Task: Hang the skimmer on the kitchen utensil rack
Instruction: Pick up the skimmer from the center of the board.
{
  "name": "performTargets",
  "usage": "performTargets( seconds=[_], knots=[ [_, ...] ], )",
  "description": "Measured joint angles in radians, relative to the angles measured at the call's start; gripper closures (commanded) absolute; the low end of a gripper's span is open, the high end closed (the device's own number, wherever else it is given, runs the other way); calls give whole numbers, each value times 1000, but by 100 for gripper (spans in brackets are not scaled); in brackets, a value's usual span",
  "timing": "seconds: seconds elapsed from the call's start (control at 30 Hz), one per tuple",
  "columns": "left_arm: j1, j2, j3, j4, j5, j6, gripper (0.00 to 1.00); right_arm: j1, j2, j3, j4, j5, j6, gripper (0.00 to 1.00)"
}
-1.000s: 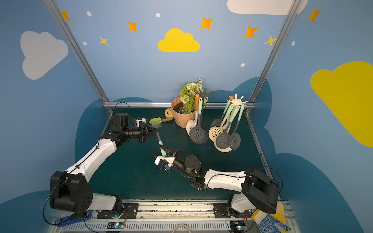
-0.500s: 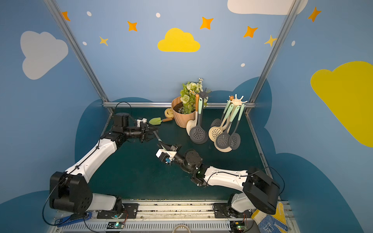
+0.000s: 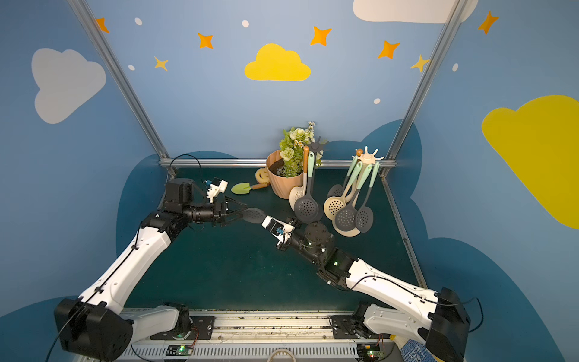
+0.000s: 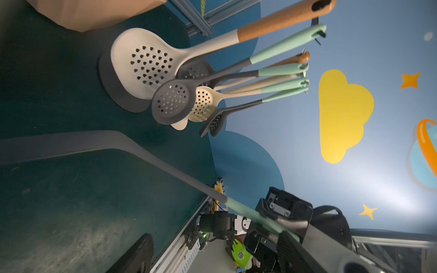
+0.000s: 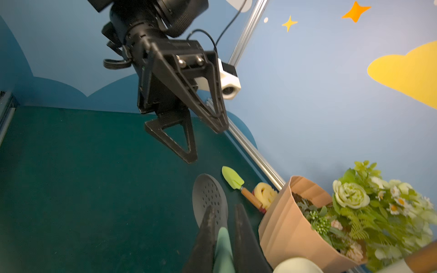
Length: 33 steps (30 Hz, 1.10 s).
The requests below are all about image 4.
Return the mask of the cream skimmer wooden handle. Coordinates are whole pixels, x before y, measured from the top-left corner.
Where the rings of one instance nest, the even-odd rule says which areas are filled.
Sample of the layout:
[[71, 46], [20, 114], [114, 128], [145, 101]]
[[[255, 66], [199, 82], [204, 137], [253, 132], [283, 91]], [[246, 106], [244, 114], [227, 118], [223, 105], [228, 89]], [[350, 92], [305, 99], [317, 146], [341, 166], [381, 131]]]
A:
[[243, 43], [262, 35], [330, 13], [336, 1], [301, 1], [247, 26], [179, 49], [157, 34], [131, 28], [121, 33], [110, 50], [114, 71], [128, 99], [150, 100], [161, 84], [176, 77], [188, 60]]

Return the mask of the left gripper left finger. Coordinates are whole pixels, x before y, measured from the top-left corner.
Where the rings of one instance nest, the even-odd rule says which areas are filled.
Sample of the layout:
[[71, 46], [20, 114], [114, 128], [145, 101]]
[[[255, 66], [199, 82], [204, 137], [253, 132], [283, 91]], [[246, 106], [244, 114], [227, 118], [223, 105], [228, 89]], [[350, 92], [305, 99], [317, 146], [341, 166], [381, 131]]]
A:
[[149, 273], [154, 255], [152, 235], [145, 233], [107, 273]]

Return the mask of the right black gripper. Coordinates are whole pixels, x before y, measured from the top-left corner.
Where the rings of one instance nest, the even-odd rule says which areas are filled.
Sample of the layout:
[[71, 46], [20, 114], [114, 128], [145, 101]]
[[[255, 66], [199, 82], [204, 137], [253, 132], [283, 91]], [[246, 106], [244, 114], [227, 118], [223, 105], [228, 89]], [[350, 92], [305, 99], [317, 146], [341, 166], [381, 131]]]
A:
[[[309, 202], [274, 187], [270, 187], [266, 197], [258, 202], [256, 211], [292, 231], [299, 243], [303, 242], [313, 216], [313, 206]], [[260, 269], [279, 269], [276, 243], [269, 237], [269, 231], [261, 225], [250, 224], [244, 245], [260, 262]]]

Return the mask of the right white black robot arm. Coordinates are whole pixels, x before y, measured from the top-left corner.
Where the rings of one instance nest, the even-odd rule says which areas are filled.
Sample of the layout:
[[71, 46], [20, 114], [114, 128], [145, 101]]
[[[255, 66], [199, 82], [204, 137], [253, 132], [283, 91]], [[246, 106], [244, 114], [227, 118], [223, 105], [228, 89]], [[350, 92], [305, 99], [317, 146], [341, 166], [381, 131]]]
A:
[[354, 245], [336, 207], [313, 206], [271, 187], [256, 209], [204, 185], [199, 190], [251, 223], [243, 248], [272, 273], [391, 273], [392, 268]]

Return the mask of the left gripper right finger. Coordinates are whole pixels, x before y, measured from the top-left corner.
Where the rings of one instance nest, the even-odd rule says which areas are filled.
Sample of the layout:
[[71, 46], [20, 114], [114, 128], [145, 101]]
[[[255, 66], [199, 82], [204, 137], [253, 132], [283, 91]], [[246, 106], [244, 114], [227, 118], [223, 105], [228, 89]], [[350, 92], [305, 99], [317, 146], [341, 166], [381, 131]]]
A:
[[277, 254], [282, 273], [326, 273], [327, 271], [289, 232], [278, 237]]

